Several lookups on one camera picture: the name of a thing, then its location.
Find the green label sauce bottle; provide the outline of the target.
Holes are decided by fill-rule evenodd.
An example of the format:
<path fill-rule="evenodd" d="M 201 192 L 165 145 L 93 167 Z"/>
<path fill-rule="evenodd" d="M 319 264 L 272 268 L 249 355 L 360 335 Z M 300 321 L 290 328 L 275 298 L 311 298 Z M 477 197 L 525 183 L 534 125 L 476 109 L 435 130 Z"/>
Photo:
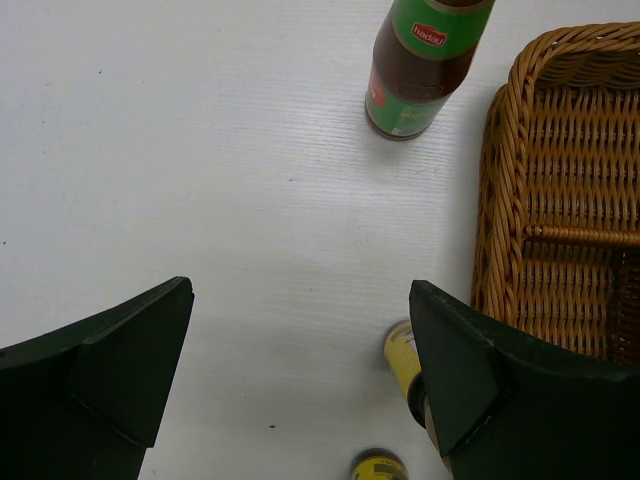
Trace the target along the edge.
<path fill-rule="evenodd" d="M 376 36 L 367 119 L 394 140 L 420 136 L 468 74 L 491 0 L 395 0 Z"/>

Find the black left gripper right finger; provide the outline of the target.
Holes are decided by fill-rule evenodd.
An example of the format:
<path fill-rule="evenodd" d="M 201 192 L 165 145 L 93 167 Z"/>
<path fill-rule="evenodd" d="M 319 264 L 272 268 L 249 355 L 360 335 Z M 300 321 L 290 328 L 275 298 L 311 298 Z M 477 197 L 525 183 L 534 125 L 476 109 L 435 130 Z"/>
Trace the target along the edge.
<path fill-rule="evenodd" d="M 457 479 L 635 479 L 639 371 L 479 313 L 425 280 L 410 318 L 438 449 Z"/>

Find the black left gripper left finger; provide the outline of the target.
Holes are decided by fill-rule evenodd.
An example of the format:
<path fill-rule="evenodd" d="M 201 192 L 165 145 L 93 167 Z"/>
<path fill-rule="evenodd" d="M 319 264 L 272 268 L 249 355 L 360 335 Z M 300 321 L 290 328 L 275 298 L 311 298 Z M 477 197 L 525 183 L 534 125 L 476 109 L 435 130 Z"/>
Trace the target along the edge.
<path fill-rule="evenodd" d="M 1 350 L 4 479 L 135 479 L 154 447 L 195 295 L 174 277 Z"/>

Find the small yellow label bottle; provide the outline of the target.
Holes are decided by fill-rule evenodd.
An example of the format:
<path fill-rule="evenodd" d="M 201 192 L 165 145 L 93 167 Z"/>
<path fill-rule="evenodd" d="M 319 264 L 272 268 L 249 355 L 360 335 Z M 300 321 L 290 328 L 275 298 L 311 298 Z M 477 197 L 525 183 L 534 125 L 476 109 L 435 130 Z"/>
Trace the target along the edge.
<path fill-rule="evenodd" d="M 402 319 L 387 331 L 383 355 L 413 419 L 425 429 L 426 390 L 416 342 L 409 319 Z"/>

